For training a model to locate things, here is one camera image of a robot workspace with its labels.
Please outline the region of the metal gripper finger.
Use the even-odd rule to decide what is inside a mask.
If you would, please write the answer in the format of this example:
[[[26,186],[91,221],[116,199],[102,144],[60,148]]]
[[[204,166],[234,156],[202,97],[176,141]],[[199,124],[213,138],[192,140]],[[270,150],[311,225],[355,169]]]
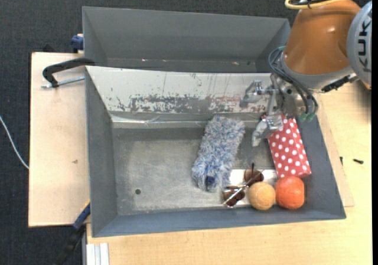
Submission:
[[[252,147],[259,146],[262,139],[267,139],[272,133],[282,127],[281,116],[262,116],[256,128],[252,132]]]
[[[248,106],[267,106],[269,93],[262,86],[262,80],[255,80],[247,87],[243,97],[240,99],[239,106],[246,108]]]

